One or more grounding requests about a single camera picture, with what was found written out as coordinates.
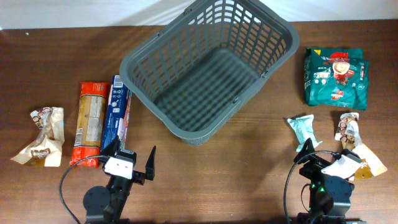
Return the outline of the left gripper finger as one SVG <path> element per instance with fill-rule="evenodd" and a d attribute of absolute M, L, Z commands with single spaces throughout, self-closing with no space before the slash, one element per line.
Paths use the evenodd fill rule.
<path fill-rule="evenodd" d="M 100 153 L 104 157 L 115 157 L 120 148 L 120 139 L 116 136 Z"/>
<path fill-rule="evenodd" d="M 156 146 L 154 146 L 151 150 L 151 153 L 148 157 L 148 160 L 146 162 L 146 172 L 145 172 L 145 178 L 146 180 L 154 180 L 155 177 L 155 152 L 156 152 Z"/>

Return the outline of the orange biscuit pack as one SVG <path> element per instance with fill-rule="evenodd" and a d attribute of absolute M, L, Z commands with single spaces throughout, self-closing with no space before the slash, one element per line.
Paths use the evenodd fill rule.
<path fill-rule="evenodd" d="M 70 165 L 95 167 L 99 165 L 106 100 L 110 84 L 82 82 L 80 104 Z"/>

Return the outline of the mint green snack packet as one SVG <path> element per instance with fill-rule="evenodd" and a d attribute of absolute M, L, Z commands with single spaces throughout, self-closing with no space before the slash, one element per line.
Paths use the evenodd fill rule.
<path fill-rule="evenodd" d="M 296 137 L 299 141 L 299 145 L 296 148 L 297 152 L 300 152 L 307 139 L 310 139 L 313 146 L 317 147 L 322 141 L 317 141 L 313 132 L 313 120 L 314 115 L 306 115 L 296 119 L 287 119 L 288 124 L 294 130 Z"/>

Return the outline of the beige snack bag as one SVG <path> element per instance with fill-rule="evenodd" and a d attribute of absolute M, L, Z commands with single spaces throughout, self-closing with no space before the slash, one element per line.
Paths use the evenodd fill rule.
<path fill-rule="evenodd" d="M 362 142 L 358 120 L 358 113 L 342 114 L 335 134 L 335 140 L 341 141 L 343 149 L 350 150 L 361 159 L 359 169 L 349 178 L 350 180 L 370 179 L 387 171 L 387 167 L 377 155 Z"/>
<path fill-rule="evenodd" d="M 63 108 L 39 108 L 33 110 L 30 117 L 40 133 L 11 160 L 25 166 L 59 167 L 65 142 Z"/>

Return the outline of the green coffee bag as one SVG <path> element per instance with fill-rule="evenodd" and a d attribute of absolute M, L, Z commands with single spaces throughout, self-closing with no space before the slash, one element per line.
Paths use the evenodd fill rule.
<path fill-rule="evenodd" d="M 363 49 L 307 47 L 304 60 L 307 105 L 366 110 L 369 61 L 363 56 Z"/>

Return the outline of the grey plastic basket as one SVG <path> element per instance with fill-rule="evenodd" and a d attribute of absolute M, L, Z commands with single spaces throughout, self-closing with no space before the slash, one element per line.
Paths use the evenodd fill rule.
<path fill-rule="evenodd" d="M 171 133 L 199 146 L 299 45 L 295 27 L 260 1 L 195 1 L 129 52 L 119 74 Z"/>

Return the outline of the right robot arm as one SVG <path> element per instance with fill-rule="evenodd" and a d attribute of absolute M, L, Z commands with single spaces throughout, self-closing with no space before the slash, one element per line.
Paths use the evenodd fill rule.
<path fill-rule="evenodd" d="M 308 138 L 294 159 L 294 165 L 303 164 L 299 174 L 310 180 L 309 208 L 297 215 L 298 223 L 348 223 L 346 212 L 351 206 L 350 197 L 354 184 L 346 178 L 324 174 L 322 169 L 331 162 L 319 157 L 312 140 Z"/>

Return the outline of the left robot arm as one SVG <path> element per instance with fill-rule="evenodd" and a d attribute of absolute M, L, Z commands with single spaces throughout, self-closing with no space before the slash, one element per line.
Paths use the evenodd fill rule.
<path fill-rule="evenodd" d="M 154 179 L 155 152 L 153 147 L 144 172 L 134 170 L 137 154 L 123 149 L 118 138 L 100 152 L 102 170 L 110 179 L 106 186 L 92 187 L 83 197 L 87 223 L 119 223 L 132 186 Z"/>

